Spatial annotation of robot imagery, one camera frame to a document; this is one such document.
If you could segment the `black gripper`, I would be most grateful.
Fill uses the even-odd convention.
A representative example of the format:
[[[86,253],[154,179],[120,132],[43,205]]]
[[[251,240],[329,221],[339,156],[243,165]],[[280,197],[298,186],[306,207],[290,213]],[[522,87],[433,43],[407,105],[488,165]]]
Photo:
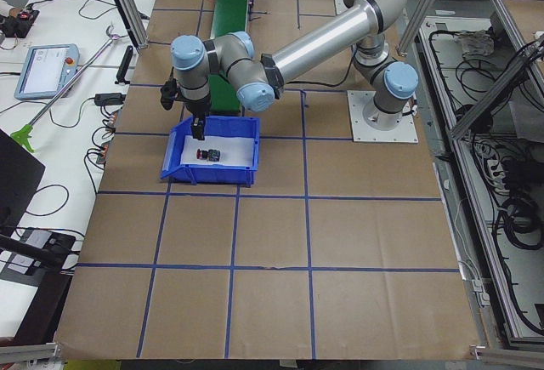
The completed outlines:
[[[187,100],[185,107],[192,115],[190,130],[193,139],[205,139],[206,118],[210,111],[210,99],[202,98],[200,100]]]

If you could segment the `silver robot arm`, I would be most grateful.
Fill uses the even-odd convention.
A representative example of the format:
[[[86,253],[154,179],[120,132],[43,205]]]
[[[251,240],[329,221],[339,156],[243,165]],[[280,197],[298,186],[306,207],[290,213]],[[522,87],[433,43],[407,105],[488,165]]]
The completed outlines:
[[[418,85],[415,69],[394,59],[385,41],[385,31],[400,17],[406,1],[343,0],[344,12],[260,60],[253,58],[252,40],[244,31],[206,41],[177,37],[170,47],[173,67],[161,87],[161,104],[169,110],[174,102],[183,102],[192,115],[194,138],[203,140],[212,105],[211,75],[224,75],[247,110],[264,111],[286,84],[355,46],[354,67],[375,89],[363,110],[365,122],[377,130],[392,130]]]

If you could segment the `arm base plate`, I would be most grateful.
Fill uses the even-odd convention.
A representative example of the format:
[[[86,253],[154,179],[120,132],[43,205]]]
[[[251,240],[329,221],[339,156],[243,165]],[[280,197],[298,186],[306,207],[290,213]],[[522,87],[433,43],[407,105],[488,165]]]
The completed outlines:
[[[388,114],[375,106],[374,95],[374,91],[347,92],[353,142],[417,144],[417,131],[409,104],[406,103],[397,114]]]

